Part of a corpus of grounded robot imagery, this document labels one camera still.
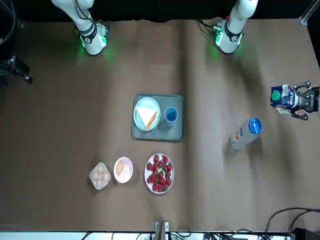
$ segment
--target blue cup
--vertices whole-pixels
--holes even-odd
[[[178,118],[178,111],[175,107],[169,106],[164,113],[165,116],[165,122],[169,127],[172,127],[176,122]]]

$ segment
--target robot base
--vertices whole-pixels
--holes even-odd
[[[81,35],[80,39],[82,41],[82,45],[90,55],[99,54],[106,46],[109,38],[109,28],[104,26],[101,23],[95,23],[97,27],[96,35],[93,37],[92,42],[87,41],[86,36]]]
[[[225,19],[222,20],[222,22],[217,23],[215,44],[221,49],[222,52],[226,54],[232,54],[239,46],[242,34],[235,41],[231,41],[225,30],[226,23],[227,20]]]

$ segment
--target plate of strawberries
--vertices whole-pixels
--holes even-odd
[[[146,162],[144,180],[151,192],[166,193],[174,182],[174,177],[174,166],[168,156],[157,153]]]

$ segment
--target blue bottle cap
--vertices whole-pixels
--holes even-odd
[[[258,118],[251,118],[248,122],[249,130],[252,134],[260,134],[262,129],[262,124]]]

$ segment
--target plastic bottle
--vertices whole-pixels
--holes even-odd
[[[262,124],[258,118],[251,118],[241,125],[239,130],[230,137],[230,143],[236,150],[242,149],[260,136]]]

